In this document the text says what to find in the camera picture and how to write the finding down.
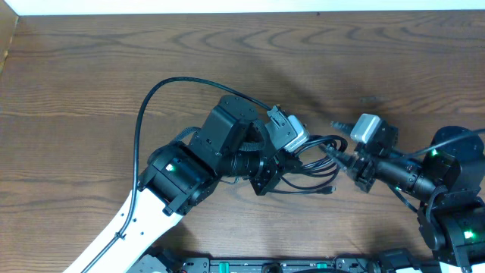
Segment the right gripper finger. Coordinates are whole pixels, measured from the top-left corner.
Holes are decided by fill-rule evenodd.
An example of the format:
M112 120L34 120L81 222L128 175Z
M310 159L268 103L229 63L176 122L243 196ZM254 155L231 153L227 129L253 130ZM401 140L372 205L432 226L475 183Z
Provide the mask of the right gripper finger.
M331 121L330 125L334 129L339 130L342 133L351 133L352 130L354 129L354 127L355 127L355 124L343 123L343 122L338 122L338 121Z
M356 157L346 154L335 149L333 146L320 145L320 148L325 152L343 172L347 172L351 169L356 162Z

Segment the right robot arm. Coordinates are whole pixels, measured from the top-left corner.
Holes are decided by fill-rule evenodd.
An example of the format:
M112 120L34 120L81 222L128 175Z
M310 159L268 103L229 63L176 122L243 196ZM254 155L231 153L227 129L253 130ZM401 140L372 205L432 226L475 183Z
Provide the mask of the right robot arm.
M326 145L323 151L355 184L369 192L385 183L399 198L419 200L414 211L419 232L433 257L463 272L484 269L483 129L440 128L430 146L403 153L395 147L399 130L375 115L333 127L356 142L354 154Z

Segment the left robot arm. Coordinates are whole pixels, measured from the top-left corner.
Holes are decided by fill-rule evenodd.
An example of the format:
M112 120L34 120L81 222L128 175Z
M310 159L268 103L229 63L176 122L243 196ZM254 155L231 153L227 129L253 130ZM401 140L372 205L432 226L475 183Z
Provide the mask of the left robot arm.
M155 150L136 188L68 272L126 272L192 207L210 196L222 177L249 179L264 195L281 177L301 167L294 151L309 133L294 115L274 106L268 123L246 100L226 95L211 110L202 127Z

